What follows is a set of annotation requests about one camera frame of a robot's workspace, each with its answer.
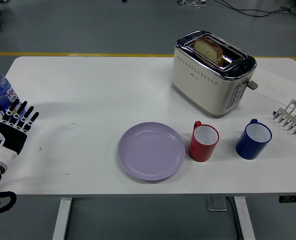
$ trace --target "cable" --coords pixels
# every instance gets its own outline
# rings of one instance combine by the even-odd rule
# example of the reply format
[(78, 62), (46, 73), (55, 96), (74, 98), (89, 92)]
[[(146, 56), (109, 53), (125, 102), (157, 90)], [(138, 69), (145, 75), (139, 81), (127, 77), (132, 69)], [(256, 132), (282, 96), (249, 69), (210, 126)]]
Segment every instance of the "cable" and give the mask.
[(182, 0), (181, 3), (178, 4), (187, 4), (188, 6), (196, 7), (197, 9), (199, 9), (200, 7), (207, 7), (207, 5), (202, 3), (200, 0), (194, 0), (191, 4), (189, 4), (186, 0)]
[[(280, 9), (275, 10), (275, 11), (264, 11), (264, 10), (259, 10), (259, 9), (238, 9), (238, 8), (233, 7), (232, 5), (230, 5), (229, 3), (227, 3), (224, 0), (221, 0), (221, 1), (215, 0), (215, 2), (217, 2), (217, 3), (221, 4), (221, 5), (224, 5), (225, 7), (229, 8), (229, 9), (236, 10), (237, 12), (239, 12), (241, 14), (245, 14), (247, 16), (256, 17), (256, 18), (263, 18), (263, 17), (266, 17), (266, 16), (268, 16), (270, 14), (282, 13), (282, 12), (289, 12), (289, 13), (291, 13), (292, 15), (294, 15), (296, 17), (296, 15), (291, 10), (293, 7), (296, 6), (296, 4), (293, 5), (292, 7), (281, 6)], [(253, 14), (246, 13), (245, 11), (257, 11), (257, 12), (265, 13), (265, 14), (263, 14), (263, 15), (253, 15)]]
[(239, 240), (240, 236), (239, 236), (239, 231), (238, 231), (238, 227), (237, 227), (237, 220), (236, 220), (236, 213), (235, 213), (234, 205), (228, 196), (226, 196), (225, 198), (229, 201), (229, 203), (231, 205), (231, 209), (232, 209), (232, 213), (233, 213), (233, 220), (234, 220), (234, 228), (236, 229), (237, 240)]

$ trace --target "yellow floor line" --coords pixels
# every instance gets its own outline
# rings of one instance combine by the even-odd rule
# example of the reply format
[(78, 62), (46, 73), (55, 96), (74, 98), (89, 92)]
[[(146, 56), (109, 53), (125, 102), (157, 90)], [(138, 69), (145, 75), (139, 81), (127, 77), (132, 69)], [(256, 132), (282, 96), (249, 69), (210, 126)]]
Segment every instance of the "yellow floor line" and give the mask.
[[(136, 54), (136, 53), (80, 53), (80, 52), (0, 52), (0, 56), (57, 56), (57, 57), (157, 57), (173, 58), (173, 54)], [(296, 56), (255, 56), (255, 58), (288, 58)]]

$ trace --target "white table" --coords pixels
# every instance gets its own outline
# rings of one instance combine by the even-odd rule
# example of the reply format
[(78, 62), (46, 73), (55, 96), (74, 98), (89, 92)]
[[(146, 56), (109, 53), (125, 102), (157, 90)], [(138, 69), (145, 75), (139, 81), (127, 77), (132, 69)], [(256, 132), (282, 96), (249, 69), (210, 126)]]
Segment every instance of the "white table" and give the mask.
[[(273, 120), (281, 103), (247, 89), (240, 104), (210, 118), (171, 84), (171, 57), (19, 57), (6, 77), (19, 98), (40, 112), (0, 191), (64, 198), (102, 194), (296, 194), (296, 135)], [(258, 68), (296, 83), (296, 62), (259, 58)], [(255, 160), (235, 145), (252, 118), (271, 142)], [(175, 129), (188, 149), (195, 121), (214, 126), (220, 140), (207, 162), (186, 154), (174, 175), (154, 183), (126, 173), (120, 137), (142, 122)]]

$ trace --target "toast rack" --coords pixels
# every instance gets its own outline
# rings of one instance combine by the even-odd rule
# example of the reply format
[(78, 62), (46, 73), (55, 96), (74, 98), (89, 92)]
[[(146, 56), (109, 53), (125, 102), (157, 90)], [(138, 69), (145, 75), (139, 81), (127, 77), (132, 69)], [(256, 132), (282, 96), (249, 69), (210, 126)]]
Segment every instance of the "toast rack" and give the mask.
[(293, 129), (292, 134), (296, 134), (296, 100), (291, 100), (285, 109), (280, 107), (277, 111), (274, 111), (272, 119), (277, 118), (279, 118), (278, 124), (283, 122), (283, 127), (288, 126), (287, 131)]

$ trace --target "bread slice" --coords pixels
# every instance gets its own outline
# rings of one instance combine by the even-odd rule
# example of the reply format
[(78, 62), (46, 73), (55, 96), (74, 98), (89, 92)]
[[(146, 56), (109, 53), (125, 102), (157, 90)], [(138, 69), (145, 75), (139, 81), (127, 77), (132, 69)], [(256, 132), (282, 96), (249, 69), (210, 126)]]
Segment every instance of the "bread slice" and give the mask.
[(193, 49), (216, 65), (223, 66), (223, 50), (214, 40), (202, 36), (198, 37), (193, 42)]

